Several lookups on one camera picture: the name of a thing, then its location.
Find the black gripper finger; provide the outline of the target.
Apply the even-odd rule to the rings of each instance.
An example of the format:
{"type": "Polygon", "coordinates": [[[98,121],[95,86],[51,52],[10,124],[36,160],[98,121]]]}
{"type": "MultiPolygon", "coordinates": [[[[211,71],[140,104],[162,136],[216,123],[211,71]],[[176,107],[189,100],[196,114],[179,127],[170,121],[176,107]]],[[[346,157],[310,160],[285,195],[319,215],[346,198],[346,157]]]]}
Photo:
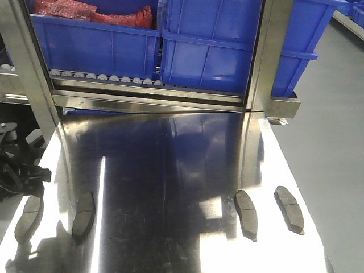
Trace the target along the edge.
{"type": "Polygon", "coordinates": [[[42,168],[40,166],[25,166],[24,175],[28,181],[50,182],[52,172],[48,168],[42,168]]]}

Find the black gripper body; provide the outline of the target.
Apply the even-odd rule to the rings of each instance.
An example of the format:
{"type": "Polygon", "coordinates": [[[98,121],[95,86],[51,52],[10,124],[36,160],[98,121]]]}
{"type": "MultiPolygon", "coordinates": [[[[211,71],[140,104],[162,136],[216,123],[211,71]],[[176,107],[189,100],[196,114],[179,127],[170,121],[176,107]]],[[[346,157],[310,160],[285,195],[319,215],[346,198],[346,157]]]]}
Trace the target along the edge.
{"type": "Polygon", "coordinates": [[[25,176],[32,163],[26,137],[17,133],[15,122],[1,122],[1,201],[20,193],[33,195],[34,186],[25,176]]]}

